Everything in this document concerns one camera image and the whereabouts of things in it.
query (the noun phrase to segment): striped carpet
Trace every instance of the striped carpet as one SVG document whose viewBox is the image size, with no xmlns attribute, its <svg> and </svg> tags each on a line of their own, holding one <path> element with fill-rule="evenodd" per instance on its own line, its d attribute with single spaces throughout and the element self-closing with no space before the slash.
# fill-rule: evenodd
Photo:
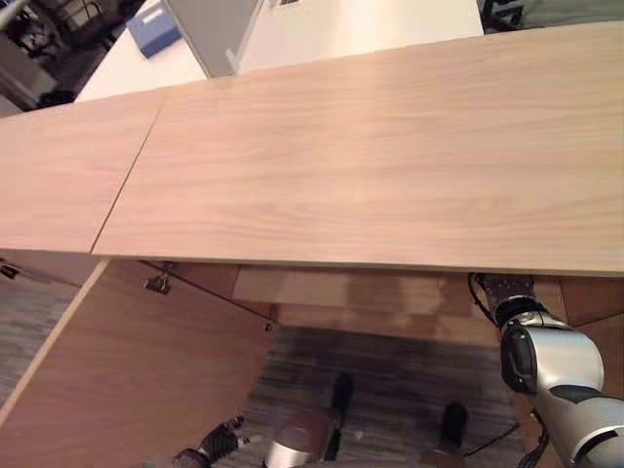
<svg viewBox="0 0 624 468">
<path fill-rule="evenodd" d="M 515 422 L 511 398 L 491 348 L 413 339 L 282 327 L 247 401 L 245 434 L 268 440 L 297 409 L 329 403 L 342 372 L 355 381 L 354 400 L 338 459 L 385 459 L 408 464 L 432 449 L 447 404 L 469 411 L 465 450 Z M 221 460 L 218 467 L 259 467 L 266 442 Z M 467 459 L 469 467 L 516 466 L 517 433 Z"/>
<path fill-rule="evenodd" d="M 69 299 L 0 281 L 0 407 L 67 305 Z"/>
</svg>

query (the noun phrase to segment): blue box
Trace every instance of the blue box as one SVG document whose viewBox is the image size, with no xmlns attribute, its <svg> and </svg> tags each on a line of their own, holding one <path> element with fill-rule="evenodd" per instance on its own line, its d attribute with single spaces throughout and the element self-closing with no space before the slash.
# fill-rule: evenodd
<svg viewBox="0 0 624 468">
<path fill-rule="evenodd" d="M 148 59 L 170 46 L 182 35 L 165 5 L 160 2 L 127 22 L 138 48 Z"/>
</svg>

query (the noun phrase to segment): cabinet door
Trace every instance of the cabinet door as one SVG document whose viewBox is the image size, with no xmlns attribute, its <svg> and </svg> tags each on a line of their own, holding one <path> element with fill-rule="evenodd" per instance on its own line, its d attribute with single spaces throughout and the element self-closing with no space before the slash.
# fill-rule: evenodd
<svg viewBox="0 0 624 468">
<path fill-rule="evenodd" d="M 128 467 L 237 414 L 276 328 L 149 266 L 103 260 L 0 412 L 2 467 Z"/>
</svg>

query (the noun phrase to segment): table top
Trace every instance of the table top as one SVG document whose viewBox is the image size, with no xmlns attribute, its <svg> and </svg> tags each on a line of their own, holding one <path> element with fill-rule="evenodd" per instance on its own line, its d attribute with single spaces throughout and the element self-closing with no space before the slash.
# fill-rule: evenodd
<svg viewBox="0 0 624 468">
<path fill-rule="evenodd" d="M 88 253 L 164 90 L 0 119 L 2 249 Z"/>
<path fill-rule="evenodd" d="M 622 274 L 621 28 L 173 88 L 93 252 Z"/>
<path fill-rule="evenodd" d="M 147 0 L 140 11 L 156 3 L 157 0 Z M 126 29 L 76 101 L 107 98 L 205 79 L 202 67 L 183 38 L 155 56 L 146 58 L 130 31 Z"/>
</svg>

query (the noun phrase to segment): metal hinge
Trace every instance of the metal hinge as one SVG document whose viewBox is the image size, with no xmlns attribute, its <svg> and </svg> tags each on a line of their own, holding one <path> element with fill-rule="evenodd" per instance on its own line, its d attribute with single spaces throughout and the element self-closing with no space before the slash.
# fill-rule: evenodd
<svg viewBox="0 0 624 468">
<path fill-rule="evenodd" d="M 167 295 L 172 290 L 172 285 L 169 281 L 169 274 L 177 267 L 177 264 L 173 261 L 164 261 L 162 273 L 154 278 L 148 278 L 143 286 L 149 291 L 154 293 Z"/>
</svg>

